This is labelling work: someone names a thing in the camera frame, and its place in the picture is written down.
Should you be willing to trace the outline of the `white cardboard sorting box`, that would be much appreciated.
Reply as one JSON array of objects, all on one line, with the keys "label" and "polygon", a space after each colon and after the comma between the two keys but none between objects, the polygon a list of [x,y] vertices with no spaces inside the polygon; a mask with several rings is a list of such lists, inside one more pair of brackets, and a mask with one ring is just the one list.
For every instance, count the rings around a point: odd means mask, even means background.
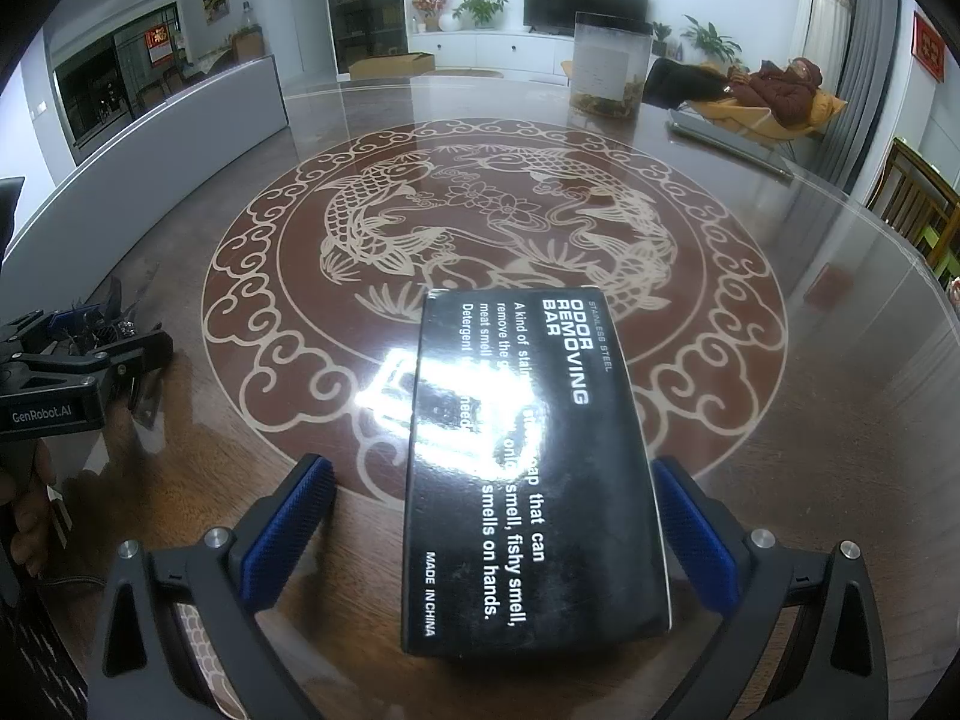
[{"label": "white cardboard sorting box", "polygon": [[86,298],[195,188],[288,125],[275,60],[187,88],[99,146],[16,232],[2,314]]}]

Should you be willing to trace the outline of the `clear glass fish tank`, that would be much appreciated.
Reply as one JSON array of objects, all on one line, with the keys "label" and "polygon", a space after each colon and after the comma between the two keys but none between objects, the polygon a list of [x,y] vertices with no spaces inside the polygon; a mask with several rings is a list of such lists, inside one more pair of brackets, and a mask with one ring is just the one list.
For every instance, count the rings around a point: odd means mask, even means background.
[{"label": "clear glass fish tank", "polygon": [[569,77],[571,105],[584,114],[635,119],[643,99],[651,49],[649,23],[578,11]]}]

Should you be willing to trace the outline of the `white tv cabinet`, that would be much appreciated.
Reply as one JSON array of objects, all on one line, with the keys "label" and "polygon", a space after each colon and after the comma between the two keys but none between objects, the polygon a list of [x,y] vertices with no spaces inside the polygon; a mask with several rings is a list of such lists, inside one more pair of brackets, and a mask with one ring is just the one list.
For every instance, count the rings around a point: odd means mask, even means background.
[{"label": "white tv cabinet", "polygon": [[558,76],[566,80],[565,62],[571,62],[571,37],[544,36],[534,32],[436,31],[410,34],[409,49],[434,57],[438,70],[491,70]]}]

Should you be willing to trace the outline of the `brown cardboard box on floor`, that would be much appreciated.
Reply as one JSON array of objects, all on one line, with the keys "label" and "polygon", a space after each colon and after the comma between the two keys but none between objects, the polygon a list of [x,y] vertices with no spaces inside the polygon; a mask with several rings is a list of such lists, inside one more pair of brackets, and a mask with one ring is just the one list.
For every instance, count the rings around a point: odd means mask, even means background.
[{"label": "brown cardboard box on floor", "polygon": [[382,80],[382,78],[410,78],[425,75],[436,68],[434,55],[429,52],[382,55],[356,60],[348,68],[352,82],[359,80]]}]

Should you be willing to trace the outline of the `red wall hanging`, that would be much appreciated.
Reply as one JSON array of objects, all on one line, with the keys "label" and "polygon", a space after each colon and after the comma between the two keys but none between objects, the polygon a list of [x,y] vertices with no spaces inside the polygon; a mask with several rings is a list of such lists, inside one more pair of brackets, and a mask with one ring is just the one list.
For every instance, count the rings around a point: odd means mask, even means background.
[{"label": "red wall hanging", "polygon": [[913,13],[911,54],[937,83],[946,79],[947,46],[944,37],[919,11]]}]

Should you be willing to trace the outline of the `red flower bouquet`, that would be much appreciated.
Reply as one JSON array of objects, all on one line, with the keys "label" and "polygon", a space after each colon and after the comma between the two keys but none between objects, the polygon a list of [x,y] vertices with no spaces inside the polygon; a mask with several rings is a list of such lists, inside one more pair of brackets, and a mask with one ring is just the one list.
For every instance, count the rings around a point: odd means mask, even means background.
[{"label": "red flower bouquet", "polygon": [[428,32],[435,32],[441,29],[441,15],[449,5],[449,0],[412,0],[412,7],[423,21],[425,29]]}]

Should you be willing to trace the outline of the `black odor removing bar box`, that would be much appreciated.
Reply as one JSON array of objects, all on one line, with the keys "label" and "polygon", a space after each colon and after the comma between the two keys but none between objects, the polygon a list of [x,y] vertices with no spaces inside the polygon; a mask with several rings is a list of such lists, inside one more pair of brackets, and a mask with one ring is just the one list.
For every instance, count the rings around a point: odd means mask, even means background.
[{"label": "black odor removing bar box", "polygon": [[658,503],[604,294],[431,293],[405,486],[405,652],[601,649],[670,626]]}]

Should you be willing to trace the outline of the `green potted plant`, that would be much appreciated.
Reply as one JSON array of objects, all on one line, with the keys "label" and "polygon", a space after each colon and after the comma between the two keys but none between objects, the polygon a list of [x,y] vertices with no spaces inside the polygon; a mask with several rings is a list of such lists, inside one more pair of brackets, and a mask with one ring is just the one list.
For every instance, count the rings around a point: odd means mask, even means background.
[{"label": "green potted plant", "polygon": [[491,28],[506,11],[509,0],[462,0],[454,9],[457,20],[467,20],[477,29]]}]

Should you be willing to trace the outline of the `green plant beside television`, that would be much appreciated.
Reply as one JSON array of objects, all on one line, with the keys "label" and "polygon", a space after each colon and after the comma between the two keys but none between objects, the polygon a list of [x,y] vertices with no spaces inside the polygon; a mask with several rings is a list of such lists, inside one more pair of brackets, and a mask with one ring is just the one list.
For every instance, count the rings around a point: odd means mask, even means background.
[{"label": "green plant beside television", "polygon": [[731,36],[722,34],[711,21],[702,23],[693,16],[686,15],[686,28],[682,32],[682,37],[690,46],[699,50],[704,57],[718,60],[723,64],[733,64],[737,62],[742,52],[742,47],[736,43]]}]

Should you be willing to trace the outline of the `wooden dining chair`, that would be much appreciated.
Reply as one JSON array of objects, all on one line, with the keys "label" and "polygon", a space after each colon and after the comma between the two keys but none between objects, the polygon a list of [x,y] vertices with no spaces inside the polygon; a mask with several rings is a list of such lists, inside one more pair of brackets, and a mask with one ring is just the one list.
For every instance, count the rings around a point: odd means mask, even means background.
[{"label": "wooden dining chair", "polygon": [[958,277],[958,192],[895,137],[867,208],[926,261],[944,288]]}]

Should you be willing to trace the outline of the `person in red jacket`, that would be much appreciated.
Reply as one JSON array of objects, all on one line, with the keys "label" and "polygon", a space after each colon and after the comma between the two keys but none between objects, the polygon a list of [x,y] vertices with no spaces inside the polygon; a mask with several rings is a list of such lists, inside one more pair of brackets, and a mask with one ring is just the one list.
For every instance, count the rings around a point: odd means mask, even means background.
[{"label": "person in red jacket", "polygon": [[766,107],[785,127],[805,124],[822,85],[822,71],[805,57],[794,57],[784,68],[770,60],[748,73],[731,67],[726,75],[711,67],[658,59],[647,75],[643,101],[661,109],[683,103],[717,103],[732,99],[743,107]]}]

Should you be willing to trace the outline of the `yellow lounge chair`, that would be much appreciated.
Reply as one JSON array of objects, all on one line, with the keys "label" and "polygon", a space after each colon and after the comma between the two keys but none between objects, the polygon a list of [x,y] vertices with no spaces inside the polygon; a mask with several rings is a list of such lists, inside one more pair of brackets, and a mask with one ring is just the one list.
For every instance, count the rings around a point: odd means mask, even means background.
[{"label": "yellow lounge chair", "polygon": [[846,107],[846,101],[825,91],[817,91],[812,103],[811,117],[802,125],[781,125],[766,107],[739,106],[732,99],[714,103],[688,103],[686,109],[696,112],[716,127],[735,133],[765,146],[791,143],[796,138],[820,133]]}]

